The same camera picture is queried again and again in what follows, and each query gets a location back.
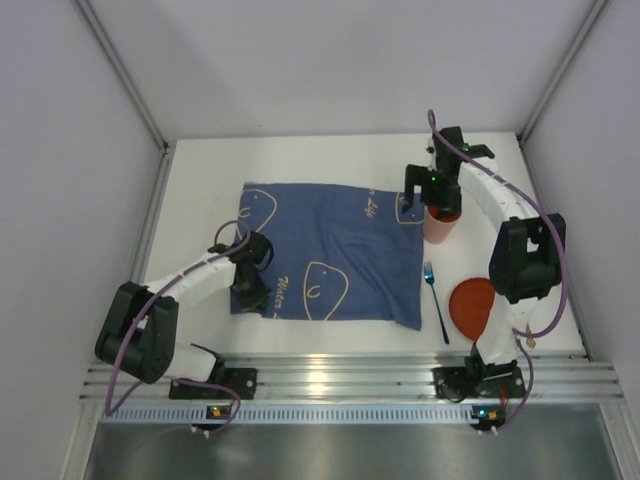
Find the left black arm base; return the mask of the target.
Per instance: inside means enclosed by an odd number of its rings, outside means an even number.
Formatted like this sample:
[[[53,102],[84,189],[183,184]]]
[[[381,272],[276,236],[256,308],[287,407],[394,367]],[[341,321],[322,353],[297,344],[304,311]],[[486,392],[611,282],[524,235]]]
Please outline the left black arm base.
[[[242,400],[252,400],[257,387],[258,370],[255,368],[226,367],[207,380],[208,384],[216,384],[233,390]],[[169,389],[171,400],[214,400],[230,399],[225,391],[204,388],[173,381]]]

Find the blue cloth placemat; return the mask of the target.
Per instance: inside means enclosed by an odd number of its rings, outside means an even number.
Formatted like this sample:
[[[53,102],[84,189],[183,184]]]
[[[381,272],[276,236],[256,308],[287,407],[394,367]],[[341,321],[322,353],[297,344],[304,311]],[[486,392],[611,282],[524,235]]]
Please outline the blue cloth placemat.
[[[274,250],[262,317],[422,327],[425,210],[401,192],[331,184],[244,185],[238,218]]]

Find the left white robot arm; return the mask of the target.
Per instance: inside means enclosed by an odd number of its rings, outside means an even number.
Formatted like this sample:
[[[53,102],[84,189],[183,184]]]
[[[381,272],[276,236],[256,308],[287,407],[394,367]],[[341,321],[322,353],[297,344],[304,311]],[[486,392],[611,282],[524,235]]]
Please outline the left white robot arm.
[[[272,243],[252,231],[230,246],[210,247],[193,264],[161,280],[122,284],[98,335],[96,357],[146,384],[162,378],[213,379],[222,367],[221,355],[179,343],[178,321],[189,308],[224,290],[243,312],[264,312],[271,290],[261,273],[273,257]]]

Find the pink plastic cup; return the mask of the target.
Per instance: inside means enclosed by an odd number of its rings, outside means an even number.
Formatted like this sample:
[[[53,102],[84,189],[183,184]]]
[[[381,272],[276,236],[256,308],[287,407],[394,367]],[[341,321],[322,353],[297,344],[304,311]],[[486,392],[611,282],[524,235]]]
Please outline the pink plastic cup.
[[[432,245],[441,244],[456,226],[460,214],[446,216],[442,219],[436,217],[439,210],[435,207],[425,209],[423,221],[423,238]]]

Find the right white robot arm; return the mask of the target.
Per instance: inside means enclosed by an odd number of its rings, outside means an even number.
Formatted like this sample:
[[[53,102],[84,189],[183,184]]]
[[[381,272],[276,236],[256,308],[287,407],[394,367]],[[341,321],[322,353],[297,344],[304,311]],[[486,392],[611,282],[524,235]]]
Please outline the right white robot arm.
[[[462,216],[471,197],[494,226],[497,237],[488,276],[495,291],[486,326],[473,340],[461,367],[434,371],[436,395],[451,402],[468,397],[521,398],[526,389],[517,363],[523,340],[536,339],[527,324],[534,308],[567,270],[566,222],[547,214],[529,195],[507,180],[485,144],[464,140],[460,127],[433,129],[428,166],[405,168],[402,210],[425,207],[425,241],[439,244]]]

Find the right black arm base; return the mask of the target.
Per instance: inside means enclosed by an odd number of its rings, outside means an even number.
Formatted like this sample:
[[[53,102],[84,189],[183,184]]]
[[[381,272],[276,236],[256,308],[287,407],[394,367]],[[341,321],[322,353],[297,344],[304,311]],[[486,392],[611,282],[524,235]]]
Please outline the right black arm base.
[[[508,398],[522,398],[525,394],[518,367],[485,372],[472,372],[465,367],[439,367],[432,373],[436,397],[454,403],[466,399],[498,399],[502,393]]]

